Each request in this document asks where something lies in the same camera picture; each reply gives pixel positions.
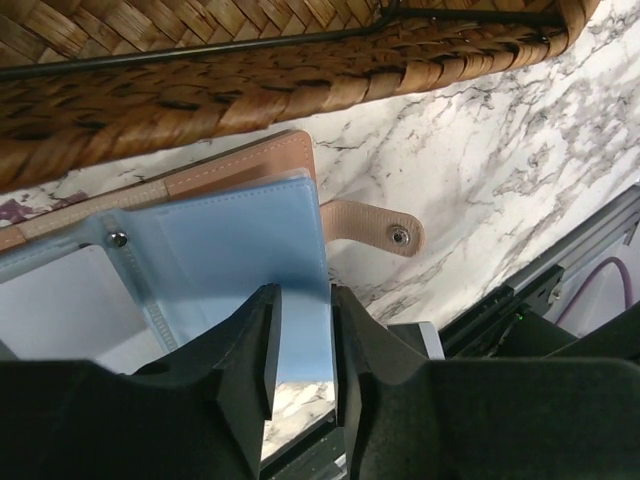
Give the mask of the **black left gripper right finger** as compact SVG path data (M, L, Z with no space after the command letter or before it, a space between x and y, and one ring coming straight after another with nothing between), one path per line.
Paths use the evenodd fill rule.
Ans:
M332 292L352 479L635 479L639 311L542 357L433 360Z

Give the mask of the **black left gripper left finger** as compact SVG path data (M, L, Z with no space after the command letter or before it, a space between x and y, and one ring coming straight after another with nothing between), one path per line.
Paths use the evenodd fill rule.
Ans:
M1 366L5 479L256 479L273 412L281 290L131 375L89 361Z

